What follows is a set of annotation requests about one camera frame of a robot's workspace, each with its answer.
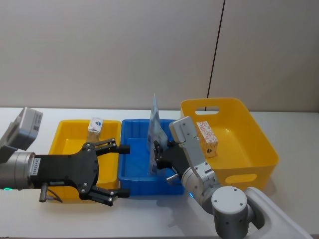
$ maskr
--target patterned box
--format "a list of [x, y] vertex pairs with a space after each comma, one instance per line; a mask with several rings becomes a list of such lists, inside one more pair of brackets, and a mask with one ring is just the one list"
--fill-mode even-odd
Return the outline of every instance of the patterned box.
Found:
[[196, 130], [199, 143], [205, 158], [212, 158], [217, 155], [218, 140], [207, 121], [197, 122]]

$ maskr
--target clear plastic packet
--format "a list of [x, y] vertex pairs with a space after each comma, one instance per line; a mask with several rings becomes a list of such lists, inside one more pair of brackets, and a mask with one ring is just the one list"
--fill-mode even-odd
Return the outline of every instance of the clear plastic packet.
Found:
[[159, 108], [157, 106], [156, 98], [154, 95], [152, 109], [151, 109], [149, 130], [148, 130], [148, 138], [147, 138], [147, 149], [150, 152], [150, 161], [149, 161], [150, 175], [164, 174], [164, 170], [157, 169], [157, 165], [155, 162], [155, 155], [154, 155], [155, 140], [159, 142], [163, 150], [167, 149], [167, 135], [160, 126]]

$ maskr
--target small box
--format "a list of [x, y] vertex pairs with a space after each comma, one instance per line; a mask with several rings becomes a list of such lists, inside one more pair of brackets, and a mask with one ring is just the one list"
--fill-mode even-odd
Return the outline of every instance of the small box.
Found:
[[207, 121], [197, 122], [196, 130], [199, 143], [205, 158], [212, 158], [217, 155], [218, 140]]
[[100, 133], [103, 126], [101, 118], [92, 118], [88, 126], [87, 142], [96, 143], [100, 141]]

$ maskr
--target metal cylinder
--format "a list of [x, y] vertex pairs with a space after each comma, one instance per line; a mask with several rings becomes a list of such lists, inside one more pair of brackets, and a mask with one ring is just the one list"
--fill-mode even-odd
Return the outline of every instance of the metal cylinder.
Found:
[[173, 181], [174, 181], [175, 179], [177, 179], [177, 178], [179, 178], [179, 174], [178, 174], [178, 173], [175, 173], [173, 176], [170, 176], [170, 177], [166, 178], [166, 182], [168, 182], [169, 184], [172, 184]]
[[34, 153], [16, 152], [6, 163], [0, 164], [0, 189], [28, 189]]
[[48, 192], [48, 184], [47, 183], [43, 183], [42, 186], [41, 186], [39, 202], [45, 203], [47, 192]]
[[235, 187], [221, 187], [211, 197], [215, 228], [223, 239], [242, 239], [248, 232], [247, 197]]

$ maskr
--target label on robot arm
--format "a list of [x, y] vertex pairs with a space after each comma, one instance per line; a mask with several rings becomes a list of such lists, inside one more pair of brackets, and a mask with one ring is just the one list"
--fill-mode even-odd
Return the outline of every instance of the label on robot arm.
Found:
[[31, 176], [38, 175], [40, 161], [41, 161], [41, 158], [34, 158], [32, 168], [31, 168]]

